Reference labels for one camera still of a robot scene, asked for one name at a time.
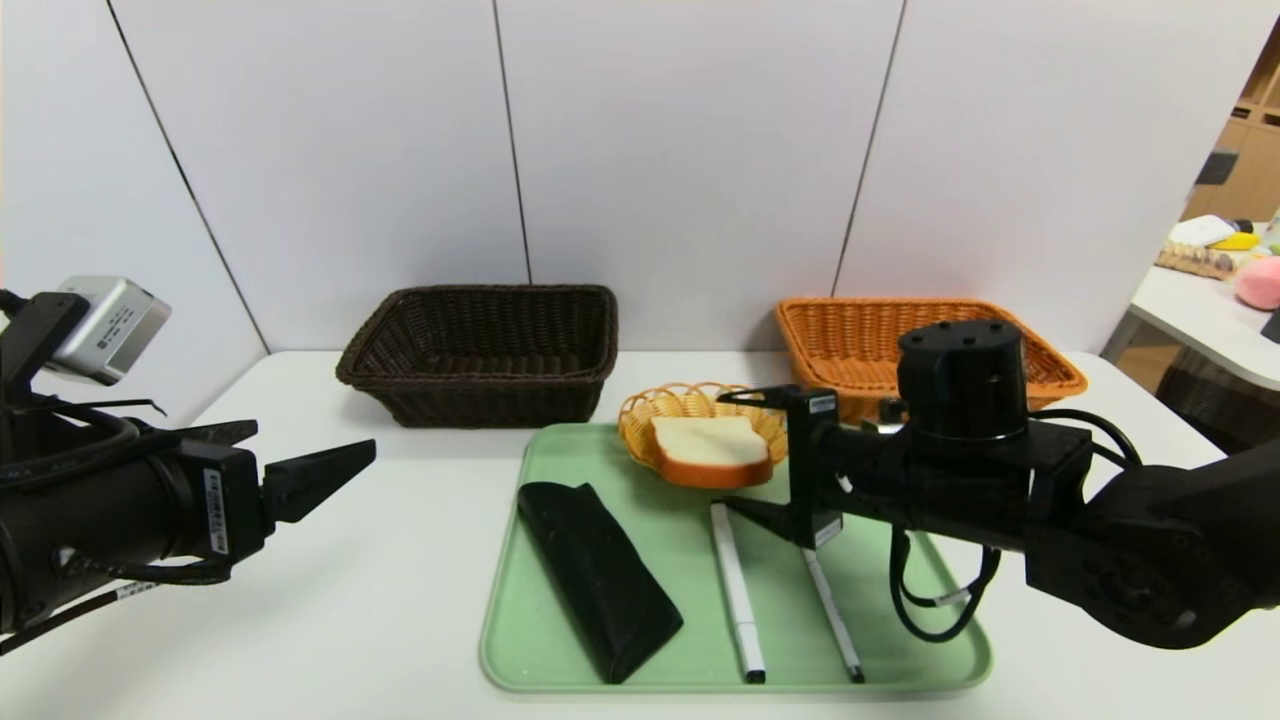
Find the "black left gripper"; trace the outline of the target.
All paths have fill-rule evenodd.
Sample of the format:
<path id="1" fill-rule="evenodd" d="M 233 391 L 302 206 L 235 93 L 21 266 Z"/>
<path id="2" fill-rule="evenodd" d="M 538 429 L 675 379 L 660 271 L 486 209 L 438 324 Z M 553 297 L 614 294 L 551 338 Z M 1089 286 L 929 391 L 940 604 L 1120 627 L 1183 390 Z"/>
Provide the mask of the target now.
<path id="1" fill-rule="evenodd" d="M 270 524 L 302 521 L 378 457 L 365 439 L 270 462 L 261 498 L 253 455 L 234 447 L 257 433 L 253 419 L 154 433 L 79 471 L 5 486 L 3 632 L 46 632 L 111 583 L 225 582 Z"/>

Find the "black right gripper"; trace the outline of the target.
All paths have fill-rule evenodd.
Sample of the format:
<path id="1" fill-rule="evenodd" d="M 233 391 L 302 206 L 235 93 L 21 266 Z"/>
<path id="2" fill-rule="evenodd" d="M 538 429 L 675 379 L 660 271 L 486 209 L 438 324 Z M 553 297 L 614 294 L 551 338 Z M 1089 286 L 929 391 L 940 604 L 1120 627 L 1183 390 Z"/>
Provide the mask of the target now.
<path id="1" fill-rule="evenodd" d="M 846 515 L 913 524 L 908 428 L 883 434 L 842 425 L 832 389 L 760 386 L 723 392 L 716 401 L 787 414 L 790 502 L 718 498 L 728 510 L 805 550 L 818 550 Z"/>

